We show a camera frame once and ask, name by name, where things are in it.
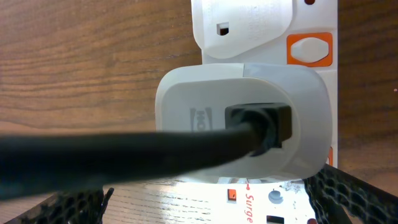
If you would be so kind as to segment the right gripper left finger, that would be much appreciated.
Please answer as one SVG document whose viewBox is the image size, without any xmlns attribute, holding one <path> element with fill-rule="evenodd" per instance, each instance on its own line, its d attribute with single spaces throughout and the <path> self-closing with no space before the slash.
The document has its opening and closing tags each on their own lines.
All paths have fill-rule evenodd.
<svg viewBox="0 0 398 224">
<path fill-rule="evenodd" d="M 12 224 L 102 224 L 113 188 L 58 192 L 9 220 Z"/>
</svg>

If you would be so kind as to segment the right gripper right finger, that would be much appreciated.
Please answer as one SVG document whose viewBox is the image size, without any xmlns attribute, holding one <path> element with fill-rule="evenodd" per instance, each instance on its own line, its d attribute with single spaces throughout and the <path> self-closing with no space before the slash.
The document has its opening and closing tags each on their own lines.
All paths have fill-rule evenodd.
<svg viewBox="0 0 398 224">
<path fill-rule="evenodd" d="M 342 170 L 326 164 L 303 180 L 315 219 L 319 224 L 397 224 L 397 197 Z"/>
</svg>

